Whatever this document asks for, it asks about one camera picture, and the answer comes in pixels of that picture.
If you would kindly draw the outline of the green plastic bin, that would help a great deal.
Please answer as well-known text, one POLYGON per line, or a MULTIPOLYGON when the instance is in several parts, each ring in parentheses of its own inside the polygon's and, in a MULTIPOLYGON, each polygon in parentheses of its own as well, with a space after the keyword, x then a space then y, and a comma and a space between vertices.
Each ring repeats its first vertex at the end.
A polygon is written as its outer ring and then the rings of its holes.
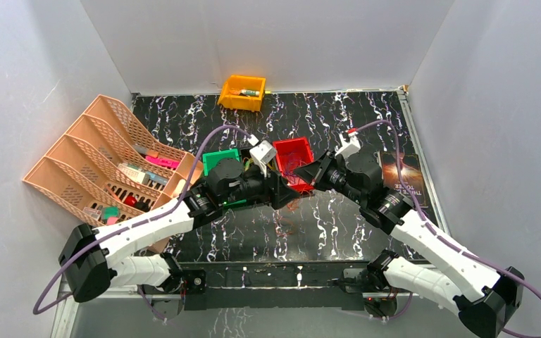
POLYGON ((238 199, 240 180, 245 172, 237 149, 204 154, 204 183, 209 196, 223 208, 244 206, 246 199, 238 199))

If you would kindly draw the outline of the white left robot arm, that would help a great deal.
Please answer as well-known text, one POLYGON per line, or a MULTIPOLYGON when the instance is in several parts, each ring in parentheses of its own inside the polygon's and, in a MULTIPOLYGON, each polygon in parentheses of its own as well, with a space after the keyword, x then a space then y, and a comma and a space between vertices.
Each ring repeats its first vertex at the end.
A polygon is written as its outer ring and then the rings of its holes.
POLYGON ((58 261, 78 303, 91 301, 110 287, 146 284, 165 293, 179 290, 182 271, 167 253, 135 256, 162 239, 195 230, 221 218, 236 201, 278 210, 299 197, 278 171, 249 169, 233 158, 221 160, 182 197, 114 225, 84 223, 70 234, 58 261))

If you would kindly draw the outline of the red plastic bin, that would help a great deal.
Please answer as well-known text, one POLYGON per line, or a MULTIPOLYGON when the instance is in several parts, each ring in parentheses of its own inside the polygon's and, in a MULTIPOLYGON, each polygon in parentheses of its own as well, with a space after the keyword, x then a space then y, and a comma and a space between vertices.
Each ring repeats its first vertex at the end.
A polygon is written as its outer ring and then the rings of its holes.
POLYGON ((282 139, 273 142, 273 147, 277 150, 275 157, 277 168, 294 190, 304 193, 310 192, 313 188, 303 179, 297 176, 295 169, 313 162, 313 153, 306 137, 297 137, 294 139, 282 139))

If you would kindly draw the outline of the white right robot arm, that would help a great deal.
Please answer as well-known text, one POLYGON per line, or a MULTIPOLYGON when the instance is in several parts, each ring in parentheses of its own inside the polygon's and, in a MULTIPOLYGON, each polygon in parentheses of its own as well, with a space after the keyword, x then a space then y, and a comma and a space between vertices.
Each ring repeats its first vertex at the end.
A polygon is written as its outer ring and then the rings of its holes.
POLYGON ((385 185, 381 167, 371 158, 348 158, 328 151, 318 160, 294 169, 294 174, 317 190, 334 190, 359 205, 370 225, 415 249, 434 270, 410 263, 383 250, 365 270, 345 270, 333 284, 354 292, 390 287, 430 299, 457 315, 478 337, 497 337, 521 303, 522 286, 496 270, 444 244, 448 236, 423 220, 410 198, 385 185))

